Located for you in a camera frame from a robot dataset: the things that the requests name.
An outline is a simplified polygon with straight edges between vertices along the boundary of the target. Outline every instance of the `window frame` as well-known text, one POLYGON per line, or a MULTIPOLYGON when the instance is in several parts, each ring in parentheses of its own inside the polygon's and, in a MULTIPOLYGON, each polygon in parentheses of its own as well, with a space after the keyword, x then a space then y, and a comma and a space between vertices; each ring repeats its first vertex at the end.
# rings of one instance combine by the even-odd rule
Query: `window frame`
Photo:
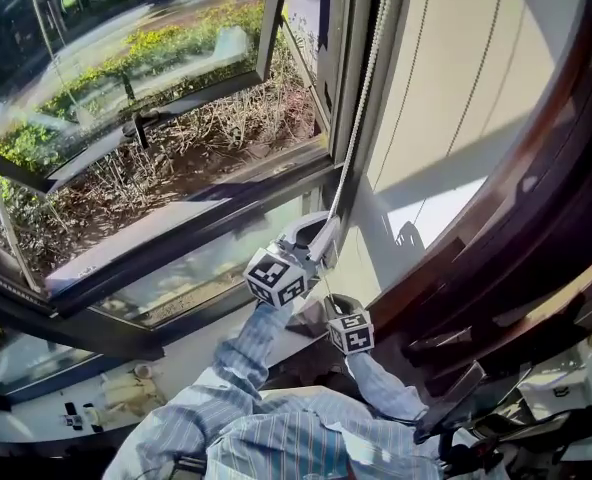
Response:
MULTIPOLYGON (((253 71, 222 80, 204 89, 172 100, 165 105, 157 106, 142 114, 139 113, 143 120, 142 130, 144 130, 144 133, 147 132, 148 128, 159 126, 214 100, 230 96, 238 91, 267 81, 284 1, 265 0, 258 55, 253 71)), ((134 120, 116 126, 46 176, 33 173, 0 155, 0 176, 4 176, 40 194, 50 194, 69 183, 91 164, 111 153, 121 144, 138 140, 137 134, 137 126, 134 120)))
MULTIPOLYGON (((282 8, 284 0, 276 1, 276 5, 278 6, 280 3, 280 8, 282 8)), ((323 130, 320 140, 325 143, 325 147, 320 148, 308 143, 301 144, 293 150, 281 153, 249 170, 236 173, 222 185, 214 185, 190 196, 187 199, 189 201, 218 200, 225 197, 228 191, 231 194, 232 183, 235 183, 240 189, 235 192, 235 199, 223 201, 208 208, 188 221, 127 251, 107 265, 60 290, 52 297, 45 298, 42 303, 51 311, 49 315, 47 315, 47 311, 40 315, 32 314, 28 308, 21 307, 22 304, 17 304, 12 308, 13 310, 4 308, 2 311, 4 319, 0 318, 0 323, 3 320, 3 324, 8 324, 20 332, 38 338, 85 349, 85 346, 89 347, 89 343, 85 342, 84 330, 94 329, 96 326, 97 329, 110 329, 116 342, 111 343, 109 350, 99 350, 96 347, 94 349, 96 354, 45 378, 33 382, 18 379, 9 384, 0 383, 0 394, 11 403, 20 403, 66 388, 133 360, 155 360, 162 357, 162 347, 165 345, 239 310, 254 300, 244 283, 240 283, 151 328, 114 318, 93 308, 94 304, 107 296, 224 235, 233 227, 252 222, 259 214, 264 214, 316 187, 320 189, 321 200, 324 204, 329 204, 338 184, 344 161, 344 150, 349 139, 349 134, 347 136, 339 135, 338 123, 349 120, 351 125, 359 84, 356 85, 353 96, 346 95, 342 98, 339 97, 341 88, 337 85, 346 83, 346 78, 350 76, 355 77, 358 82, 362 80, 361 65, 364 61, 364 46, 361 47, 359 53, 353 56, 349 55, 347 49, 350 44, 360 42, 361 34, 367 35, 368 22, 371 19, 369 0, 331 0, 330 9, 334 12, 343 11, 341 26, 344 29, 356 28, 351 43, 344 40, 341 46, 334 45, 331 48, 334 56, 342 55, 348 59, 343 64, 342 72, 339 70, 338 75, 333 78, 335 85, 330 92, 332 93, 331 109, 334 112, 328 112, 325 118, 321 116, 321 112, 324 114, 326 111, 325 103, 320 103, 320 96, 323 93, 320 84, 325 79, 322 76, 317 76, 316 83, 312 81, 298 48, 294 49, 295 41, 290 45, 290 38, 293 40, 293 36, 280 12, 274 14, 271 23, 266 23, 269 18, 265 13, 263 30, 267 27, 271 28, 272 36, 268 44, 271 48, 268 48, 268 55, 265 59, 260 58, 259 50, 258 69, 251 75, 254 77, 254 83, 251 85, 261 83, 269 76, 271 49, 274 45, 277 27, 279 23, 282 23, 287 45, 301 77, 305 72, 307 74, 307 78, 303 77, 303 81, 314 97, 317 123, 319 129, 323 130), (336 111, 338 102, 342 103, 342 108, 336 111), (331 138, 327 133, 328 127, 332 130, 331 138)), ((339 23, 330 20, 328 26, 331 30, 338 27, 339 23)), ((244 78, 246 75, 250 74, 239 75, 239 77, 244 78)), ((238 80, 238 77, 228 80, 227 83, 232 83, 232 81, 241 84, 240 88, 236 90, 251 86, 245 85, 248 82, 238 80)), ((212 98, 228 95, 229 93, 219 92, 223 90, 221 87, 217 87, 219 85, 216 84, 176 100, 164 107, 159 107, 158 110, 168 112, 165 115, 169 115, 171 119, 212 101, 211 99, 199 101, 198 98, 205 97, 205 94, 211 94, 212 98)))

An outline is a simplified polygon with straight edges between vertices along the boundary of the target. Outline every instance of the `open window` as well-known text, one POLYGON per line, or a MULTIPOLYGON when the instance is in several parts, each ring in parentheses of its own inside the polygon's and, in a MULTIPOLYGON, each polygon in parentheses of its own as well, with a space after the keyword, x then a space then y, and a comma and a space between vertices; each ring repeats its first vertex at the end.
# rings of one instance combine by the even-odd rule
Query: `open window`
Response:
POLYGON ((262 83, 283 0, 0 0, 0 175, 50 193, 262 83))
POLYGON ((369 9, 370 0, 0 0, 0 44, 17 56, 14 76, 0 71, 0 129, 22 135, 0 141, 0 395, 19 402, 156 359, 251 302, 241 273, 255 250, 328 208, 336 190, 347 140, 336 107, 352 100, 336 85, 360 74, 364 48, 334 73, 321 59, 345 57, 339 26, 365 42, 369 9), (10 13, 17 28, 5 25, 10 13), (201 49, 185 50, 186 34, 201 49), (227 57, 243 35, 245 55, 227 57), (110 76, 104 60, 90 71, 86 62, 107 52, 126 73, 110 76), (142 64, 121 60, 130 56, 142 64), (81 81, 91 98, 77 92, 81 81), (36 84, 62 90, 67 108, 34 105, 19 88, 36 84), (63 121, 76 133, 62 133, 63 121), (22 148, 31 155, 21 161, 22 148))

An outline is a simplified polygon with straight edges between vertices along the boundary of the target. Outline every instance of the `window glass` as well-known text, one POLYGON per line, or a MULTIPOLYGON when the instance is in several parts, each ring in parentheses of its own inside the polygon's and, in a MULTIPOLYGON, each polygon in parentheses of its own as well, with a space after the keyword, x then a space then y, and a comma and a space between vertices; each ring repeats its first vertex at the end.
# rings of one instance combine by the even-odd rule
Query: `window glass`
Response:
POLYGON ((265 0, 0 0, 0 154, 48 175, 144 111, 255 68, 265 0))
POLYGON ((0 327, 0 382, 3 384, 34 382, 92 355, 0 327))
POLYGON ((283 16, 310 76, 316 81, 318 51, 321 46, 327 47, 329 0, 285 0, 283 16))
POLYGON ((267 212, 123 288, 103 301, 101 309, 154 326, 208 301, 241 283, 256 250, 278 237, 286 225, 314 211, 316 200, 310 193, 267 212))

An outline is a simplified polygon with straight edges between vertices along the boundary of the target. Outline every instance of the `sleeve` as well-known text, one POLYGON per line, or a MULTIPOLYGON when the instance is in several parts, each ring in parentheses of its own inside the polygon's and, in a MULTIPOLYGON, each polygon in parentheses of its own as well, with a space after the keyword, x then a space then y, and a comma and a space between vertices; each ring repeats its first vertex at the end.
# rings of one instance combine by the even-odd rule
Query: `sleeve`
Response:
POLYGON ((376 410, 390 418, 415 420, 427 410, 414 386, 405 386, 385 371, 367 352, 346 358, 347 367, 358 384, 363 398, 376 410))
POLYGON ((223 427, 252 414, 272 343, 290 317, 291 304, 260 304, 238 337, 217 347, 213 365, 194 384, 134 429, 104 478, 157 478, 179 455, 204 455, 223 427))

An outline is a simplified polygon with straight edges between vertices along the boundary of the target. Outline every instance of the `white cube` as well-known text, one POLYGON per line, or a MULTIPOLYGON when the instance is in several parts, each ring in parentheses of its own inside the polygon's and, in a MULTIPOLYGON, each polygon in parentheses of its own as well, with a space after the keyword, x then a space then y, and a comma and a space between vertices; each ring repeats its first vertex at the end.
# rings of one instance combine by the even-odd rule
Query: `white cube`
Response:
POLYGON ((300 265, 262 248, 254 254, 243 277, 254 297, 275 308, 290 304, 307 287, 307 274, 300 265))
POLYGON ((330 320, 327 327, 331 342, 345 355, 374 348, 374 326, 367 311, 330 320))

